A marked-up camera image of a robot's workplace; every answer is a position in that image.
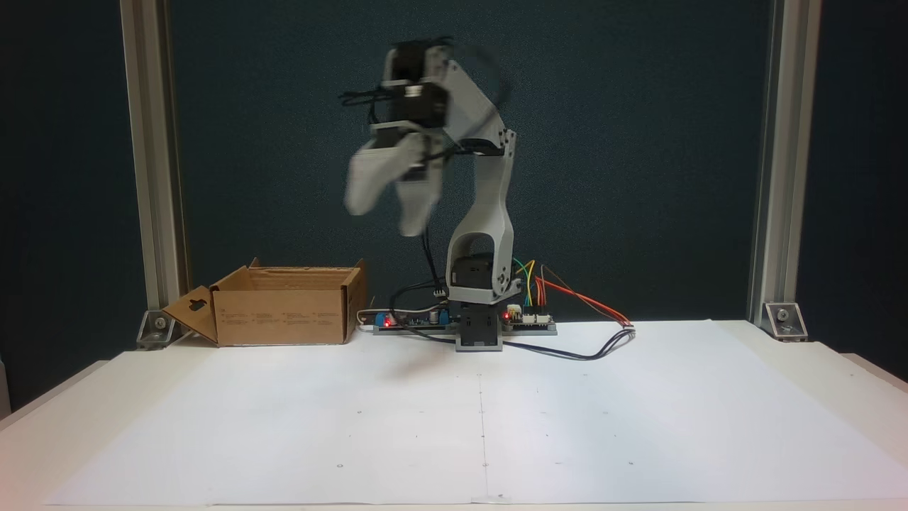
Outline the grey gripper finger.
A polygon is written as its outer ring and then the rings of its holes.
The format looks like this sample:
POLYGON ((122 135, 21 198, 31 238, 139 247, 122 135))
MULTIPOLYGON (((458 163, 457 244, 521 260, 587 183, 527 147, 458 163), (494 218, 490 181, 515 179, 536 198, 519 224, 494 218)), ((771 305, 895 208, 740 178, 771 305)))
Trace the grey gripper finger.
POLYGON ((403 177, 412 166, 412 138, 389 142, 373 137, 353 155, 344 205, 353 216, 364 216, 375 207, 388 184, 403 177))
POLYGON ((402 236, 415 237, 425 231, 433 208, 441 198, 443 168, 444 161, 441 159, 412 165, 396 181, 400 201, 399 232, 402 236))

